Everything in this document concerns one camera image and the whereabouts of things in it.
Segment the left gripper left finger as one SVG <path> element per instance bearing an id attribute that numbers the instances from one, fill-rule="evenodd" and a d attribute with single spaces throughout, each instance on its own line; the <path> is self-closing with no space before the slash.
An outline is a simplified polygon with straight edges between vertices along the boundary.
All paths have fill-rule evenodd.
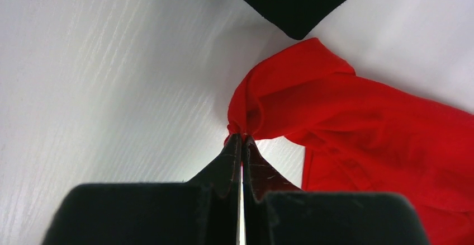
<path id="1" fill-rule="evenodd" d="M 181 183 L 89 183 L 59 206 L 44 244 L 238 244 L 240 135 Z"/>

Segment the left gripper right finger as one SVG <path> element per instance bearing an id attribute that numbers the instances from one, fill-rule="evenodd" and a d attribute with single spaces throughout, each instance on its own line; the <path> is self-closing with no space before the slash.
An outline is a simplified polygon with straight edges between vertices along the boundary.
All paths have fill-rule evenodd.
<path id="1" fill-rule="evenodd" d="M 253 138 L 242 147 L 247 244 L 428 244 L 401 195 L 305 192 L 283 177 Z"/>

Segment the red t shirt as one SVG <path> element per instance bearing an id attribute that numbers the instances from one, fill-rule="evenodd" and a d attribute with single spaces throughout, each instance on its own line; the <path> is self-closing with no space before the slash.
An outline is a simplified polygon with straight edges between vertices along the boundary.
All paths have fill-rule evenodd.
<path id="1" fill-rule="evenodd" d="M 303 146 L 303 190 L 396 192 L 432 244 L 473 243 L 472 114 L 359 77 L 312 38 L 256 65 L 227 119 Z"/>

